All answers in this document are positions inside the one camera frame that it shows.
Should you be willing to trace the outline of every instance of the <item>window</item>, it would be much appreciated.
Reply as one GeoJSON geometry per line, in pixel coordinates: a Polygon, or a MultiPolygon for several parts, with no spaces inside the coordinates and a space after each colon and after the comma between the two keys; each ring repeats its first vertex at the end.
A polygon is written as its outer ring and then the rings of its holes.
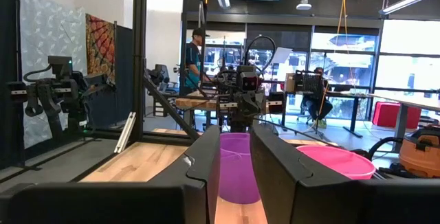
{"type": "Polygon", "coordinates": [[[381,52],[440,54],[438,21],[385,20],[381,52]]]}
{"type": "MultiPolygon", "coordinates": [[[[365,93],[369,91],[366,89],[352,89],[353,93],[365,93]]],[[[351,114],[353,112],[354,99],[351,98],[329,98],[330,103],[333,105],[333,109],[328,114],[327,117],[340,118],[340,119],[351,119],[351,114]]],[[[357,119],[365,120],[366,112],[368,109],[368,100],[359,99],[359,107],[357,108],[357,119]]]]}
{"type": "Polygon", "coordinates": [[[330,84],[369,86],[372,55],[312,52],[309,70],[324,69],[330,84]]]}
{"type": "MultiPolygon", "coordinates": [[[[272,57],[272,50],[251,49],[249,63],[256,65],[259,69],[264,67],[272,57]]],[[[285,81],[286,73],[293,73],[296,70],[305,70],[306,52],[291,52],[284,63],[269,65],[264,71],[265,80],[285,81]]]]}
{"type": "Polygon", "coordinates": [[[376,36],[357,35],[341,32],[339,34],[313,33],[311,47],[313,49],[349,50],[374,52],[376,36]]]}
{"type": "Polygon", "coordinates": [[[209,76],[215,76],[219,73],[222,66],[222,60],[226,57],[226,66],[232,65],[235,69],[240,64],[241,49],[226,48],[226,51],[221,47],[207,47],[205,52],[205,72],[209,76]]]}
{"type": "Polygon", "coordinates": [[[400,89],[440,89],[435,80],[440,69],[440,58],[411,56],[380,56],[377,87],[400,89]]]}

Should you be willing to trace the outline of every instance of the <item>red chair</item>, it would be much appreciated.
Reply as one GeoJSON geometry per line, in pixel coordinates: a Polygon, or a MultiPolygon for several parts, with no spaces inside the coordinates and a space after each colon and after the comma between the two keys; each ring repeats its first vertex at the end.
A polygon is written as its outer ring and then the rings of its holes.
{"type": "MultiPolygon", "coordinates": [[[[373,124],[382,127],[396,127],[397,116],[399,115],[400,103],[376,102],[373,124]]],[[[408,119],[406,128],[417,128],[419,125],[421,109],[408,108],[408,119]]]]}

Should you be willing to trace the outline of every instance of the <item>patterned fabric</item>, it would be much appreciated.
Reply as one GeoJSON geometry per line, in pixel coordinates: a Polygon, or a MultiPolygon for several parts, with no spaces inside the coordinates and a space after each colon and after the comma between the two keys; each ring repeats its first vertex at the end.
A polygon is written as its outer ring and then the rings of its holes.
{"type": "MultiPolygon", "coordinates": [[[[20,0],[21,56],[23,75],[48,66],[47,56],[71,56],[73,68],[87,74],[85,13],[48,0],[20,0]]],[[[52,70],[30,78],[51,78],[52,70]]],[[[63,128],[67,114],[60,113],[63,128]]],[[[24,116],[25,147],[52,138],[47,116],[24,116]]]]}
{"type": "Polygon", "coordinates": [[[86,14],[87,72],[107,74],[115,83],[115,25],[86,14]]]}

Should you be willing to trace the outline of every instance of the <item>green sneaker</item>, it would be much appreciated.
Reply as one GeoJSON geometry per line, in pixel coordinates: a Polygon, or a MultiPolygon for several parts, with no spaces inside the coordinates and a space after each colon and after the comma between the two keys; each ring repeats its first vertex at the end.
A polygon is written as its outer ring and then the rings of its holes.
{"type": "Polygon", "coordinates": [[[320,127],[320,128],[327,128],[327,122],[325,122],[324,120],[319,120],[318,121],[318,127],[320,127]]]}

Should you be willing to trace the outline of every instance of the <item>wooden surface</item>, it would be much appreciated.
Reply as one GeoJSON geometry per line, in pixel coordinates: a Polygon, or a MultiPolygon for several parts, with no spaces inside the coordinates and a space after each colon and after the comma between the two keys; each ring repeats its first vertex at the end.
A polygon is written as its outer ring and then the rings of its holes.
{"type": "Polygon", "coordinates": [[[375,93],[371,93],[369,95],[374,98],[384,98],[387,100],[396,101],[411,107],[418,107],[420,109],[426,109],[430,111],[440,111],[440,100],[433,100],[428,98],[409,98],[404,96],[391,96],[375,93]]]}
{"type": "MultiPolygon", "coordinates": [[[[207,90],[207,91],[205,91],[205,93],[214,94],[215,92],[207,90]]],[[[199,91],[192,92],[188,95],[203,97],[203,95],[199,91]]],[[[192,99],[187,99],[187,98],[177,98],[176,99],[176,107],[181,108],[181,109],[197,107],[197,109],[199,109],[199,110],[215,111],[216,105],[217,105],[217,101],[215,101],[215,100],[192,100],[192,99]]]]}
{"type": "MultiPolygon", "coordinates": [[[[153,132],[185,134],[184,131],[157,128],[153,132]]],[[[285,139],[290,144],[319,142],[285,139]]],[[[82,182],[148,181],[172,164],[188,147],[136,142],[112,160],[85,177],[82,182]]],[[[217,198],[216,224],[266,224],[263,203],[241,205],[217,198]]]]}
{"type": "MultiPolygon", "coordinates": [[[[170,130],[170,129],[165,129],[165,128],[155,128],[153,130],[153,132],[186,135],[185,131],[170,130]]],[[[325,145],[323,142],[317,142],[317,141],[299,140],[299,139],[285,139],[285,138],[281,138],[281,139],[283,139],[287,143],[290,143],[290,144],[293,144],[296,146],[301,146],[301,145],[321,145],[321,146],[324,146],[325,145]]]]}
{"type": "Polygon", "coordinates": [[[173,163],[187,148],[136,142],[82,182],[148,181],[173,163]]]}

